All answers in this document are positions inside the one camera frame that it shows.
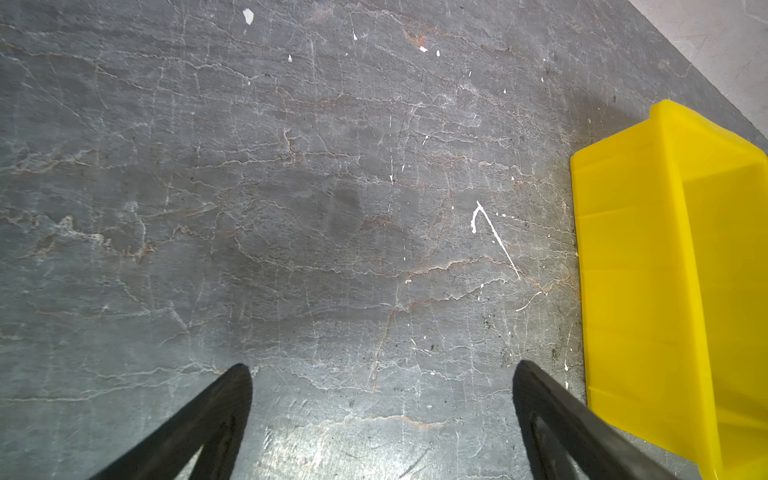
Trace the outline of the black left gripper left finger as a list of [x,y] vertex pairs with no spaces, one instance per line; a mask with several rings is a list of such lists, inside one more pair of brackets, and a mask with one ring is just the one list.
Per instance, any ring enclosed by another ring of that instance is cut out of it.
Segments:
[[252,404],[249,368],[238,363],[95,479],[174,479],[196,457],[192,479],[229,479]]

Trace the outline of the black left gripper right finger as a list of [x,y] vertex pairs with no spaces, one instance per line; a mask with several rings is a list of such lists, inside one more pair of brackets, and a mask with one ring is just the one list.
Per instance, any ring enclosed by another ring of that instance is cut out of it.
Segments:
[[536,479],[672,479],[530,360],[518,363],[513,402]]

